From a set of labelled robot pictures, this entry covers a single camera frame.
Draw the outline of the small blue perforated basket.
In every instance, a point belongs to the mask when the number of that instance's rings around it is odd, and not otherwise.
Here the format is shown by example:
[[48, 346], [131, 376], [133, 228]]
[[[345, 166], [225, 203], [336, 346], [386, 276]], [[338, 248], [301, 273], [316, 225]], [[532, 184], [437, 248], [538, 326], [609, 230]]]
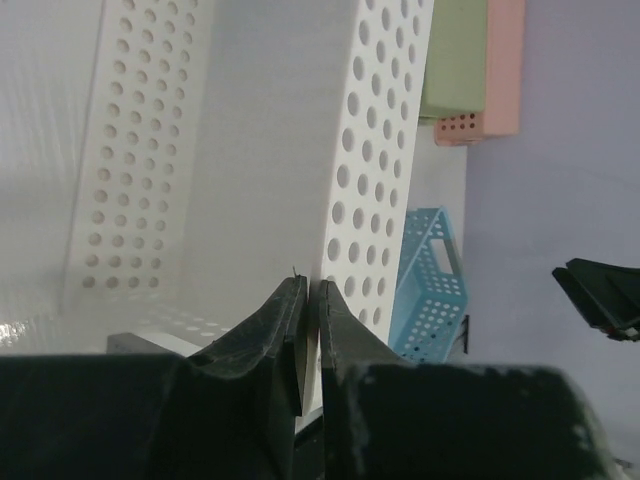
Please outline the small blue perforated basket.
[[460, 359], [469, 349], [468, 293], [445, 208], [407, 212], [389, 346], [416, 364]]

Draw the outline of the yellow-green perforated basket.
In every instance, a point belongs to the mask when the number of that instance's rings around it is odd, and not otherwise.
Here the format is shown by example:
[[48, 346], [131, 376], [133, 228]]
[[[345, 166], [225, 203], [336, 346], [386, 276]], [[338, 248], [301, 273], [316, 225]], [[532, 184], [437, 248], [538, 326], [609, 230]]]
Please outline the yellow-green perforated basket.
[[485, 108], [488, 3], [434, 3], [420, 116], [428, 121]]

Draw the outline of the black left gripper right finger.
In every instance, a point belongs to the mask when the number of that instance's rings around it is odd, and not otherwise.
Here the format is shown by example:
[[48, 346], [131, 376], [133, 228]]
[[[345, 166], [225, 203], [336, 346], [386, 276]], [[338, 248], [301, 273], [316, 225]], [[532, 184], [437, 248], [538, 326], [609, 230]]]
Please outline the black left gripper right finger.
[[582, 392], [539, 366], [414, 364], [317, 289], [329, 479], [616, 479]]

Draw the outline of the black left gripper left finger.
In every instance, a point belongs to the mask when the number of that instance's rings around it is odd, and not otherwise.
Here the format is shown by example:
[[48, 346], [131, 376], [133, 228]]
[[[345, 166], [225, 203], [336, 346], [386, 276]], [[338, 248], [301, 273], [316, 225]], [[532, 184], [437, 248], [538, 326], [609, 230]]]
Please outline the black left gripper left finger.
[[189, 357], [5, 356], [5, 479], [288, 479], [307, 280]]

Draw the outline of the white perforated basket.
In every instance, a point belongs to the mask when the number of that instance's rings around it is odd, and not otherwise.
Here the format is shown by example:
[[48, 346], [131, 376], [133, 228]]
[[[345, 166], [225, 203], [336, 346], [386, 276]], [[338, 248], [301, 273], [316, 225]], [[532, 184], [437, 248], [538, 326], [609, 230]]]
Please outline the white perforated basket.
[[298, 274], [387, 340], [433, 10], [105, 2], [63, 311], [205, 345]]

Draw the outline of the pink perforated basket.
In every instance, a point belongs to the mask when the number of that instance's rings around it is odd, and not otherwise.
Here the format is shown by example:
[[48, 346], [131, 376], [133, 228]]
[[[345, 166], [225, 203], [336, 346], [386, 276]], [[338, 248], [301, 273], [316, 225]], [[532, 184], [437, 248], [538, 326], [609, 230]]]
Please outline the pink perforated basket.
[[485, 108], [439, 119], [437, 145], [470, 146], [519, 132], [525, 12], [524, 1], [488, 3]]

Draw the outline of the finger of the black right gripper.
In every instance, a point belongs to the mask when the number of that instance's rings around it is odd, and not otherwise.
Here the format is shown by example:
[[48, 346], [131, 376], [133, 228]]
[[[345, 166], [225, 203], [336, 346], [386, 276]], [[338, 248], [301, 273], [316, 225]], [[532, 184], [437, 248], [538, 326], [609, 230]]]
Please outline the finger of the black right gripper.
[[639, 341], [639, 269], [574, 258], [552, 276], [590, 328]]

